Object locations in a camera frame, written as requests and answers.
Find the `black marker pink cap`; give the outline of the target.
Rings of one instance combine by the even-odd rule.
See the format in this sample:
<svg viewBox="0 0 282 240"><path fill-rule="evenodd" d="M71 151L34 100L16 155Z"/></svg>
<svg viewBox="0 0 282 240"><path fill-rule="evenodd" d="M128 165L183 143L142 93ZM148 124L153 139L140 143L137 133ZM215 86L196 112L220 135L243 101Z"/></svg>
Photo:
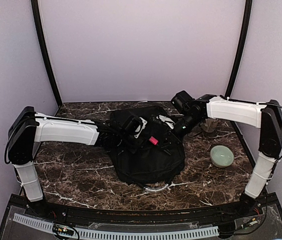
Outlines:
<svg viewBox="0 0 282 240"><path fill-rule="evenodd" d="M150 138L149 138L149 141L153 144L153 145L157 145L158 144L158 140L155 138L155 137L153 137L153 136L151 136Z"/></svg>

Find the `black student backpack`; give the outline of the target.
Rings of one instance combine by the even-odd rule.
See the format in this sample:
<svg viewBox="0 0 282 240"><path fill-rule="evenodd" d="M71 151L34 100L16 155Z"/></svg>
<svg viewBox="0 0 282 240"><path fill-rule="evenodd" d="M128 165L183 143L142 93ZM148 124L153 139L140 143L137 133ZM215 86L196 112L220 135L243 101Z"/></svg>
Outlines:
<svg viewBox="0 0 282 240"><path fill-rule="evenodd" d="M139 137L155 137L159 142L153 145L149 141L150 148L141 153L116 153L115 136L108 138L109 157L114 165L119 179L127 184L155 184L165 182L170 184L185 166L185 150L183 139L177 139L165 123L155 119L157 115L168 113L158 105L120 109L111 113L108 124L118 132L118 136L130 136L124 133L123 124L130 116L142 117L147 121L145 129ZM173 143L172 154L167 155L162 151L162 143L170 140Z"/></svg>

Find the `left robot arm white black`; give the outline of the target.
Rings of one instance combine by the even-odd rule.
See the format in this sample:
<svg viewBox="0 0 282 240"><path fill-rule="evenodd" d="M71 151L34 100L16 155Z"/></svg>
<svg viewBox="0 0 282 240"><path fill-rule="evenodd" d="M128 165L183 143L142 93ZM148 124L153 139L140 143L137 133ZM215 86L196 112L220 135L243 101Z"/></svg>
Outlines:
<svg viewBox="0 0 282 240"><path fill-rule="evenodd" d="M74 145L108 149L126 145L134 150L141 145L141 135L148 126L149 121L137 115L128 117L127 122L119 126L108 120L49 116L27 106L8 130L3 159L5 164L14 167L25 197L32 203L32 210L39 217L47 218L51 206L44 201L44 191L34 165L35 147Z"/></svg>

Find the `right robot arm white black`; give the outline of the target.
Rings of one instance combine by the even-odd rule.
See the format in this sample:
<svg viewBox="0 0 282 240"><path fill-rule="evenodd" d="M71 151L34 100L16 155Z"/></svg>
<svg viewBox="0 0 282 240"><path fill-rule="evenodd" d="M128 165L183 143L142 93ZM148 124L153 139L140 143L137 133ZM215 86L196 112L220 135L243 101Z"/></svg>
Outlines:
<svg viewBox="0 0 282 240"><path fill-rule="evenodd" d="M236 205L236 213L246 217L255 209L256 199L272 179L282 151L282 106L276 100L246 101L222 95L206 94L193 98L186 91L178 92L171 104L181 114L173 128L164 134L162 148L182 142L185 135L206 119L225 120L237 124L254 156L254 169L244 194L248 196Z"/></svg>

